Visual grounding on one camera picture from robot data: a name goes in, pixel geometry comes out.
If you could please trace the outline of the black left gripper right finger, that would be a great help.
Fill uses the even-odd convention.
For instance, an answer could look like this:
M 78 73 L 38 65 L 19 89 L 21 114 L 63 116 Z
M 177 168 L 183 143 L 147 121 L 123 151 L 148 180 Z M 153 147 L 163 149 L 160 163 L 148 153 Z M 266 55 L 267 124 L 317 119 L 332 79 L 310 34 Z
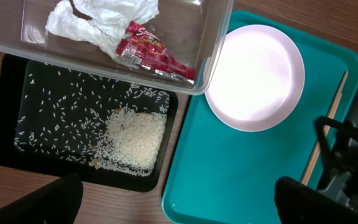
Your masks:
M 276 181 L 274 202 L 282 224 L 358 224 L 358 213 L 287 176 Z

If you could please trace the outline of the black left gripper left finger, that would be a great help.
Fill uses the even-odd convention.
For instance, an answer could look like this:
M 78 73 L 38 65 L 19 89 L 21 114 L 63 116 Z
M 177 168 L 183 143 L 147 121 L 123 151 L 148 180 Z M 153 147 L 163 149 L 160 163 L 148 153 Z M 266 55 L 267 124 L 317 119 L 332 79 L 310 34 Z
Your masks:
M 80 176 L 69 174 L 0 208 L 0 223 L 73 223 L 82 198 Z

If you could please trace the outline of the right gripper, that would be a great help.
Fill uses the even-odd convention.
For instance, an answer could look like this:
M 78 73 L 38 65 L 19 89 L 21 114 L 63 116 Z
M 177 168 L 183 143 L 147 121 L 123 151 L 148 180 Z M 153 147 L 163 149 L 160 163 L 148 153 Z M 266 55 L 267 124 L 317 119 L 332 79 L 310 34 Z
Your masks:
M 358 128 L 326 116 L 314 128 L 323 163 L 317 191 L 358 213 Z

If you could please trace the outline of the rice pile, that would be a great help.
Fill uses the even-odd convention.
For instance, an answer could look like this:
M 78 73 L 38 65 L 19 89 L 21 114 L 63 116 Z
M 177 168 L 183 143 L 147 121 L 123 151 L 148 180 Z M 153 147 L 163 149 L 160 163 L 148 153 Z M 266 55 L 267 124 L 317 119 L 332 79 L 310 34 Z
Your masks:
M 95 169 L 147 177 L 154 169 L 165 132 L 167 115 L 116 109 L 93 147 L 89 162 Z

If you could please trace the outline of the large white plate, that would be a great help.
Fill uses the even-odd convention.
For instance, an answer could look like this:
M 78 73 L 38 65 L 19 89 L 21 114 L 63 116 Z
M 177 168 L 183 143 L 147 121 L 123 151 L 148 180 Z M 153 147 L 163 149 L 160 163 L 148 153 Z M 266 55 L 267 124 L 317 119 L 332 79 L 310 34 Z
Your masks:
M 253 24 L 227 34 L 205 97 L 227 126 L 258 132 L 291 114 L 304 85 L 305 65 L 294 41 L 274 27 Z

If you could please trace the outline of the red snack wrapper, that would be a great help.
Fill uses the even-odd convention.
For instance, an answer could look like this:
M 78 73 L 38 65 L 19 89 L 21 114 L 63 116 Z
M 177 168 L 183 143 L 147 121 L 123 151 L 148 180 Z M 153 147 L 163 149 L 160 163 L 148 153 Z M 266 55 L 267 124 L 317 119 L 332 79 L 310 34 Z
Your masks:
M 160 77 L 194 84 L 195 69 L 177 62 L 157 36 L 134 21 L 126 29 L 116 53 L 131 65 Z

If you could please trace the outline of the white tissue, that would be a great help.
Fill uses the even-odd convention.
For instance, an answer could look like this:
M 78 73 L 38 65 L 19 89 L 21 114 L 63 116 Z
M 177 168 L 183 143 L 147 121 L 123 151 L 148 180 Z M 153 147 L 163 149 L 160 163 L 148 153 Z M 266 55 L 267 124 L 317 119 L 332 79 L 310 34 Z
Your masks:
M 96 45 L 120 63 L 116 49 L 129 24 L 145 24 L 158 14 L 158 0 L 61 0 L 48 15 L 45 29 Z

